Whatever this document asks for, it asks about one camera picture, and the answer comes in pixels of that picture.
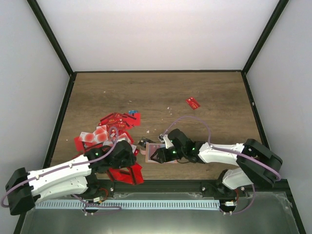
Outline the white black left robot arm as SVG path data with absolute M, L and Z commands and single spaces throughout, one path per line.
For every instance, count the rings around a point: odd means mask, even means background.
M 11 215 L 25 213 L 41 202 L 65 195 L 94 197 L 100 185 L 96 174 L 109 169 L 123 169 L 136 162 L 136 147 L 126 140 L 113 145 L 98 145 L 65 163 L 37 170 L 24 167 L 13 172 L 5 189 Z

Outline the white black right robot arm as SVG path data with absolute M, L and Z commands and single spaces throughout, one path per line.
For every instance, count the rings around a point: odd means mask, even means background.
M 192 141 L 179 129 L 161 135 L 164 146 L 149 155 L 151 161 L 163 164 L 180 159 L 191 163 L 223 163 L 234 165 L 219 176 L 217 192 L 228 196 L 235 189 L 256 185 L 272 188 L 281 179 L 282 159 L 255 139 L 233 145 L 212 144 L 205 141 Z

